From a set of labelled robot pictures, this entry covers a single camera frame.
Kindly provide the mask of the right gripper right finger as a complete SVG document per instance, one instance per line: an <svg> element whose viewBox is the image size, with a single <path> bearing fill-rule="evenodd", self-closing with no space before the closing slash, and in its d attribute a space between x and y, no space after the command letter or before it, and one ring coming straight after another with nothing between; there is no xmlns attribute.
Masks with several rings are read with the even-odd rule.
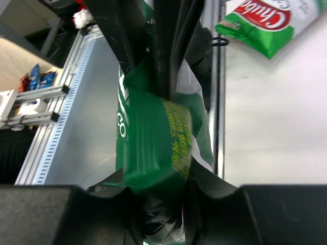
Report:
<svg viewBox="0 0 327 245"><path fill-rule="evenodd" d="M187 244L326 244L326 186L237 188L193 160L183 218Z"/></svg>

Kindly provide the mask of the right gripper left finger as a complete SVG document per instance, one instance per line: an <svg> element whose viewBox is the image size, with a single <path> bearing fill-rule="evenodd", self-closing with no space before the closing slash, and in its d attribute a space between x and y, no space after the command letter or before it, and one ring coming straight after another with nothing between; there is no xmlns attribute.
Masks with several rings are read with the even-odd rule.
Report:
<svg viewBox="0 0 327 245"><path fill-rule="evenodd" d="M75 185L1 186L1 244L142 244L134 196L122 171Z"/></svg>

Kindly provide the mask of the dark green Real chips bag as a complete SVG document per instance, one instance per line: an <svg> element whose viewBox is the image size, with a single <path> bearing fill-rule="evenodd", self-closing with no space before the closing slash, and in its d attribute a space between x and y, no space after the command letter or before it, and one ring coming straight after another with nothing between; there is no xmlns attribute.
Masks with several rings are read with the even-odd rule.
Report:
<svg viewBox="0 0 327 245"><path fill-rule="evenodd" d="M182 65L177 100L150 89L150 79L119 71L116 168L138 200L147 244L185 244L183 196L191 163L212 169L200 85Z"/></svg>

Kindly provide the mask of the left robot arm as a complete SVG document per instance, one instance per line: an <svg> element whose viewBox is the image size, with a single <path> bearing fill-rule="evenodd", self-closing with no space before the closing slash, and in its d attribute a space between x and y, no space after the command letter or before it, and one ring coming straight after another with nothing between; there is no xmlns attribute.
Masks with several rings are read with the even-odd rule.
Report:
<svg viewBox="0 0 327 245"><path fill-rule="evenodd" d="M177 100L186 64L211 107L212 40L200 23L204 1L86 1L122 71L150 79L156 95Z"/></svg>

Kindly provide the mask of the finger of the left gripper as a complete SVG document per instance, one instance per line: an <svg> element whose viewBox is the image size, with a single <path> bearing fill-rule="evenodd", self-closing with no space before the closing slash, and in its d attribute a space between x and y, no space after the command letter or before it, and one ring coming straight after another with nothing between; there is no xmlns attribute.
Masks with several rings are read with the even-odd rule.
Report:
<svg viewBox="0 0 327 245"><path fill-rule="evenodd" d="M153 2L154 62L159 94L174 100L178 72L204 9L201 0L157 0Z"/></svg>
<svg viewBox="0 0 327 245"><path fill-rule="evenodd" d="M125 74L146 52L146 21L143 1L85 0L88 10L113 50Z"/></svg>

